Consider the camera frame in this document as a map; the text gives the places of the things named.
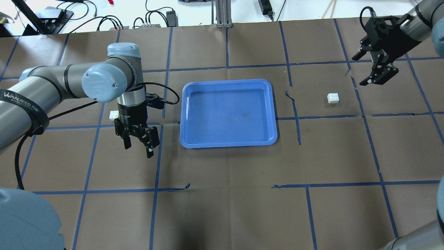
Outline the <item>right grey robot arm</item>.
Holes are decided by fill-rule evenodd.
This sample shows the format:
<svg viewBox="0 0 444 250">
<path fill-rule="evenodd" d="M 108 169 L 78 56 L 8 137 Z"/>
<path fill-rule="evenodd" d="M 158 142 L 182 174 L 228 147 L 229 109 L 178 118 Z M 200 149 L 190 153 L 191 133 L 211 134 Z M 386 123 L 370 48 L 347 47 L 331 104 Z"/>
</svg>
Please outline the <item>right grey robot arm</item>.
<svg viewBox="0 0 444 250">
<path fill-rule="evenodd" d="M 372 68 L 369 76 L 360 82 L 383 85 L 398 72 L 393 65 L 427 38 L 432 39 L 435 52 L 443 56 L 443 1 L 422 0 L 401 17 L 377 16 L 373 8 L 366 6 L 370 18 L 360 20 L 365 36 L 360 49 L 352 60 L 360 60 L 369 53 Z M 436 194 L 436 218 L 425 226 L 401 237 L 396 237 L 383 247 L 384 250 L 442 250 L 443 249 L 443 180 L 438 183 Z"/>
</svg>

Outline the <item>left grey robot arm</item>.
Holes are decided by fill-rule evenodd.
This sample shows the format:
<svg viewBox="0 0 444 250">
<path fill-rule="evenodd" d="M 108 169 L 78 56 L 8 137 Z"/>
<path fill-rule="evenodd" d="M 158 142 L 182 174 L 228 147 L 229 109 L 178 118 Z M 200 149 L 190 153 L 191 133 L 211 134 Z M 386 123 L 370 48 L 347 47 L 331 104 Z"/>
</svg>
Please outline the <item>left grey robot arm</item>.
<svg viewBox="0 0 444 250">
<path fill-rule="evenodd" d="M 146 93 L 138 45 L 129 42 L 107 47 L 105 60 L 62 66 L 38 66 L 23 71 L 19 82 L 1 89 L 1 151 L 18 142 L 14 158 L 16 188 L 1 188 L 2 250 L 63 250 L 65 237 L 54 208 L 39 195 L 25 191 L 19 158 L 27 138 L 43 134 L 49 113 L 62 101 L 90 98 L 94 103 L 118 103 L 116 135 L 124 148 L 133 136 L 151 158 L 160 144 L 156 127 L 147 125 L 147 104 L 161 98 Z"/>
</svg>

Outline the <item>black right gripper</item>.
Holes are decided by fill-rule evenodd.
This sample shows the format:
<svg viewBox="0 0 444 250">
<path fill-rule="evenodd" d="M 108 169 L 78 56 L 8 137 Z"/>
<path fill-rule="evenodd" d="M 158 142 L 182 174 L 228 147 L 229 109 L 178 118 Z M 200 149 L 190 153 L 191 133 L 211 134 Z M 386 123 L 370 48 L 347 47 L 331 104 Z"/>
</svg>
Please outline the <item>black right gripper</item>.
<svg viewBox="0 0 444 250">
<path fill-rule="evenodd" d="M 413 39 L 401 29 L 401 24 L 408 20 L 410 16 L 368 19 L 364 26 L 366 36 L 360 40 L 360 49 L 352 60 L 358 61 L 369 52 L 372 62 L 379 66 L 373 66 L 370 75 L 359 85 L 383 85 L 398 74 L 399 69 L 391 63 L 413 49 Z"/>
</svg>

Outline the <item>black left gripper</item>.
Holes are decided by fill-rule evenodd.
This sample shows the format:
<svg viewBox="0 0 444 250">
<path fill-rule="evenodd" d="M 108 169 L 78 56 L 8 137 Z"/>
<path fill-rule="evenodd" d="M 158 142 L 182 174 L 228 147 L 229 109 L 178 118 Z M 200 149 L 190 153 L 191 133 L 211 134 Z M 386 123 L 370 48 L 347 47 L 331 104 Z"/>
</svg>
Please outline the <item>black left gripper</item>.
<svg viewBox="0 0 444 250">
<path fill-rule="evenodd" d="M 129 136 L 142 140 L 146 147 L 147 158 L 154 156 L 154 149 L 160 145 L 160 135 L 157 127 L 148 127 L 147 125 L 124 124 L 119 118 L 114 119 L 114 128 L 117 136 L 123 139 L 124 149 L 130 149 L 132 146 Z"/>
</svg>

